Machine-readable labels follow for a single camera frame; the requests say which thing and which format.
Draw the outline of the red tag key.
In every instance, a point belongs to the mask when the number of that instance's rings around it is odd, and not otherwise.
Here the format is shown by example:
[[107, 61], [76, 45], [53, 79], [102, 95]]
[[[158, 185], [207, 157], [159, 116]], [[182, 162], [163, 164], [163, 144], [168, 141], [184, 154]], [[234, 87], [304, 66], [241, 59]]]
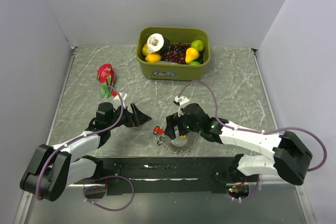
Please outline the red tag key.
[[153, 130], [154, 135], [163, 134], [163, 133], [164, 133], [164, 130], [160, 128], [159, 126], [156, 126]]

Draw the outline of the large silver toothed keyring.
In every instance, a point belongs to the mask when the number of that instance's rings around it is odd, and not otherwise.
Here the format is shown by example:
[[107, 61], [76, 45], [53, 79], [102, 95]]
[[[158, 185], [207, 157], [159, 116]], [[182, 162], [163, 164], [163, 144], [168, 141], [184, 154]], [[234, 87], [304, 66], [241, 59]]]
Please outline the large silver toothed keyring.
[[195, 137], [186, 136], [182, 139], [180, 136], [171, 140], [166, 135], [160, 135], [156, 142], [157, 146], [163, 146], [168, 152], [176, 155], [189, 153], [196, 143]]

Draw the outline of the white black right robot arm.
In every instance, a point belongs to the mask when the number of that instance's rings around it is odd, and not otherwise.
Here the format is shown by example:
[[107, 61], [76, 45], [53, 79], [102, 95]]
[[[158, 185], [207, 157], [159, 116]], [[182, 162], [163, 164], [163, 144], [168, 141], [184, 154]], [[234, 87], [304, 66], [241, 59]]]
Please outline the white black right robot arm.
[[232, 121], [210, 117], [197, 103], [166, 117], [164, 133], [171, 140], [189, 132], [198, 133], [212, 143], [234, 145], [256, 153], [242, 155], [230, 167], [229, 175], [235, 181], [251, 175], [278, 175], [290, 184], [302, 185], [312, 160], [312, 153], [291, 131], [255, 133]]

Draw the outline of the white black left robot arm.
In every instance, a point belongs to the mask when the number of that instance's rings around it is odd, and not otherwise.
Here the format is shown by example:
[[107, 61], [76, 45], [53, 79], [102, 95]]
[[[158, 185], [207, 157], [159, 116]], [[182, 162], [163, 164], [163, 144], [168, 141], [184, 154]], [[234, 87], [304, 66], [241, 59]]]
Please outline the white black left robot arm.
[[20, 189], [39, 200], [55, 201], [65, 188], [83, 179], [98, 183], [103, 179], [102, 160], [88, 153], [102, 147], [116, 127], [139, 127], [151, 120], [135, 104], [131, 110], [110, 102], [98, 105], [96, 116], [78, 136], [64, 143], [38, 146], [20, 180]]

